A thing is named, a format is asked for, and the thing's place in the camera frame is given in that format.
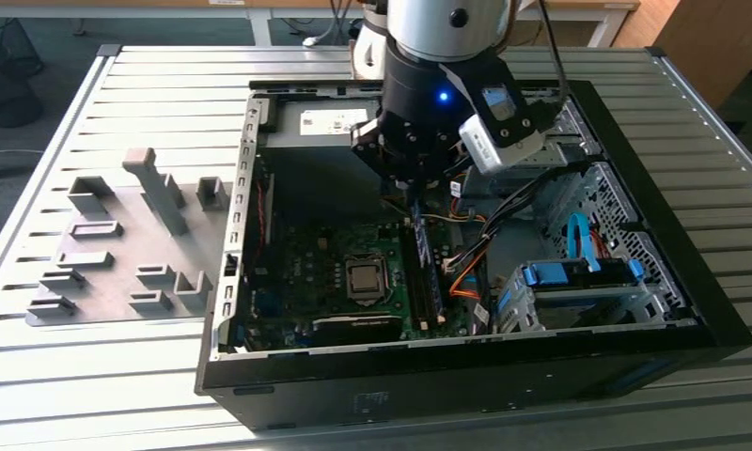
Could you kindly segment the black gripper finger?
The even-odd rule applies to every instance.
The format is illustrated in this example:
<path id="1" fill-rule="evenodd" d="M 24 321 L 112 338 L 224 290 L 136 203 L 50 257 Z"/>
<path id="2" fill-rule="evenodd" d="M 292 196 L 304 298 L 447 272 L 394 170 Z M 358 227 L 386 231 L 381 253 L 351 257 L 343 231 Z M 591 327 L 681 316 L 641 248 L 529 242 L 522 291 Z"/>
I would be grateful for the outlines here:
<path id="1" fill-rule="evenodd" d="M 387 141 L 378 119 L 353 126 L 351 150 L 381 178 L 391 181 L 405 192 L 405 199 L 413 207 L 418 201 L 415 167 L 407 154 Z"/>
<path id="2" fill-rule="evenodd" d="M 458 157 L 454 161 L 438 157 L 426 158 L 418 170 L 418 199 L 427 199 L 429 193 L 447 185 L 473 164 L 473 157 Z"/>

